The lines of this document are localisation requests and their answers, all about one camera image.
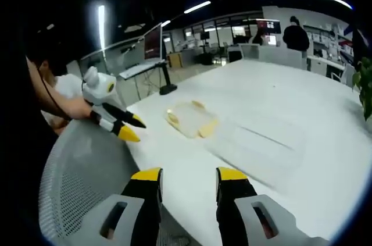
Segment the person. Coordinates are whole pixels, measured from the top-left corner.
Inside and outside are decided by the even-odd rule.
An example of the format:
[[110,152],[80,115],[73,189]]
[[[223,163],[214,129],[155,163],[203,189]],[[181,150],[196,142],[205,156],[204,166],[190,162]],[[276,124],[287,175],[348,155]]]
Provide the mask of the person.
[[[81,91],[82,80],[73,74],[65,74],[62,76],[55,76],[49,60],[45,57],[39,56],[31,59],[36,65],[40,76],[53,87],[58,93],[68,99],[83,96]],[[56,134],[60,135],[68,124],[68,121],[62,117],[52,115],[48,112],[41,111],[45,120],[52,127]]]
[[83,97],[68,99],[47,82],[42,82],[36,66],[26,58],[20,0],[5,0],[7,8],[0,54],[2,76],[1,187],[2,218],[13,241],[51,245],[43,238],[38,221],[41,176],[57,135],[48,126],[40,109],[69,119],[89,118],[91,107]]
[[307,51],[310,42],[306,31],[301,28],[296,16],[291,16],[289,21],[291,25],[285,28],[283,35],[283,41],[287,44],[287,48],[301,52]]
[[264,36],[264,31],[262,28],[258,28],[257,33],[255,37],[252,40],[253,44],[259,44],[259,45],[265,45],[266,44],[266,39]]

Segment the person's arm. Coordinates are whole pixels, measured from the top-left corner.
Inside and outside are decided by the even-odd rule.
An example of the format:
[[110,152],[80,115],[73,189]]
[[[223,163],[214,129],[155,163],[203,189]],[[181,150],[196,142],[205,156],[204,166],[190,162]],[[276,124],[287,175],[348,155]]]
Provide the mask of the person's arm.
[[285,43],[287,43],[288,42],[288,30],[287,30],[288,28],[285,28],[285,30],[284,30],[284,34],[283,34],[283,41],[285,42]]
[[304,51],[307,51],[310,46],[310,41],[309,41],[309,36],[307,35],[307,32],[305,30],[303,31],[303,41],[304,41],[304,46],[305,46]]
[[[57,91],[55,91],[47,82],[44,82],[44,85],[36,69],[36,66],[32,64],[28,59],[27,65],[36,96],[40,101],[43,110],[56,116],[64,116],[65,113],[70,118],[74,119],[83,119],[90,116],[91,107],[89,106],[89,104],[87,104],[87,102],[85,102],[83,97],[74,99],[65,98]],[[58,106],[64,111],[64,113],[61,113],[60,109],[56,106],[52,98],[49,96],[45,87],[48,89],[50,95],[53,97]]]
[[60,135],[68,124],[69,124],[69,122],[67,120],[65,120],[64,118],[61,118],[61,117],[57,117],[57,116],[55,116],[50,123],[53,131],[57,135]]

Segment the shelf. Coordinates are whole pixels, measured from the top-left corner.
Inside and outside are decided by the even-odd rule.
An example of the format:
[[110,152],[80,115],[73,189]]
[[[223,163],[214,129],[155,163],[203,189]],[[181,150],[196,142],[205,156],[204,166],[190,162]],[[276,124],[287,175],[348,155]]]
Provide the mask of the shelf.
[[346,54],[346,55],[348,55],[348,56],[350,56],[350,57],[353,57],[354,58],[354,56],[353,55],[351,55],[350,53],[347,53],[345,50],[343,50],[343,49],[340,49],[340,52],[342,52],[342,53],[344,53],[344,54]]
[[347,41],[351,41],[351,42],[352,42],[352,40],[350,40],[349,38],[346,38],[346,37],[344,37],[344,36],[342,36],[342,35],[338,35],[338,37],[343,38],[343,39],[345,39],[345,40],[347,40]]
[[319,27],[315,27],[315,26],[311,26],[311,25],[303,25],[303,27],[307,27],[307,28],[312,28],[312,29],[316,29],[316,30],[320,30],[320,31],[323,31],[323,32],[327,32],[329,33],[330,31],[328,31],[327,29],[324,29],[324,28],[319,28]]
[[[307,28],[317,29],[317,30],[319,30],[319,31],[323,31],[323,32],[327,32],[327,33],[330,32],[330,31],[328,31],[327,29],[319,28],[319,27],[315,27],[315,26],[311,26],[311,25],[303,25],[303,27],[304,27],[304,28],[307,27]],[[351,39],[349,39],[349,38],[347,38],[347,37],[344,37],[343,35],[340,35],[340,34],[339,34],[338,37],[339,37],[339,38],[343,38],[343,39],[345,39],[345,40],[347,40],[347,41],[351,41],[351,42],[352,42]]]

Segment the tabletop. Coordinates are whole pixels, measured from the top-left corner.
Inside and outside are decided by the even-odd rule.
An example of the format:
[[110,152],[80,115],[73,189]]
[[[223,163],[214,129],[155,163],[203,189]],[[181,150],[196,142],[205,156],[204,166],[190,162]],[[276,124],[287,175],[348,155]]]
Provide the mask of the tabletop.
[[[342,230],[363,195],[372,164],[372,137],[356,92],[308,71],[240,60],[185,80],[171,94],[153,94],[128,107],[147,125],[135,129],[139,143],[128,142],[136,164],[142,170],[163,168],[164,206],[200,244],[215,246],[222,245],[216,167],[229,165],[207,150],[204,140],[184,137],[164,119],[169,107],[191,100],[221,121],[254,120],[259,113],[303,133],[302,161],[285,192],[250,181],[258,194],[294,214],[309,236],[332,239]],[[269,123],[262,127],[271,128]]]
[[333,61],[324,59],[322,57],[308,55],[307,58],[309,58],[311,60],[321,61],[321,62],[326,63],[327,65],[332,66],[332,67],[335,67],[335,68],[337,68],[339,70],[345,70],[345,66],[342,66],[341,64],[338,64],[338,63],[335,63]]

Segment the black hair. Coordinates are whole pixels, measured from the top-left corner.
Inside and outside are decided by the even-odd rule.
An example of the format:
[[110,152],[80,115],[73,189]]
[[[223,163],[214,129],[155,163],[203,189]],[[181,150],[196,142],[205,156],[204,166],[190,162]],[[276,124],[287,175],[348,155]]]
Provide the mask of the black hair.
[[261,38],[263,35],[264,35],[263,29],[262,28],[258,28],[257,33],[256,33],[255,37],[253,38],[252,43],[253,44],[263,45],[263,40]]
[[291,18],[290,18],[289,21],[290,21],[290,22],[294,22],[294,23],[296,23],[298,26],[300,26],[300,21],[297,19],[296,16],[291,16]]
[[47,60],[49,63],[49,68],[54,73],[53,55],[49,45],[44,45],[41,40],[33,40],[30,41],[26,47],[26,55],[28,59],[33,62],[37,68],[40,68],[43,61]]

